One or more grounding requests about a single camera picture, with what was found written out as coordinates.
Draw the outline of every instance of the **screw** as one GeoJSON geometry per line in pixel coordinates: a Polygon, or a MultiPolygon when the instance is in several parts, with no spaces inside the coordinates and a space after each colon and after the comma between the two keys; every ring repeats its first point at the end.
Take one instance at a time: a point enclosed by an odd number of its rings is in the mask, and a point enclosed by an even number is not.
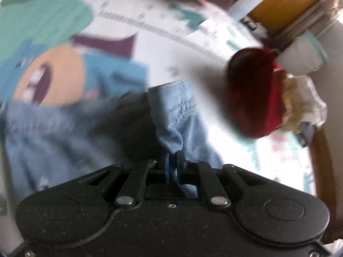
{"type": "Polygon", "coordinates": [[[120,205],[132,205],[133,198],[130,196],[120,196],[117,198],[117,203],[120,205]]]}
{"type": "Polygon", "coordinates": [[[222,196],[216,196],[216,197],[213,197],[211,199],[211,203],[213,205],[219,205],[219,206],[223,206],[223,205],[226,205],[227,203],[229,203],[229,201],[227,200],[227,198],[225,197],[222,197],[222,196]]]}
{"type": "Polygon", "coordinates": [[[317,251],[312,251],[308,254],[308,257],[320,257],[320,254],[317,251]]]}
{"type": "Polygon", "coordinates": [[[168,204],[168,208],[170,208],[170,209],[175,209],[176,207],[177,207],[177,205],[174,203],[168,204]]]}
{"type": "Polygon", "coordinates": [[[26,251],[24,257],[36,257],[36,254],[32,251],[26,251]]]}

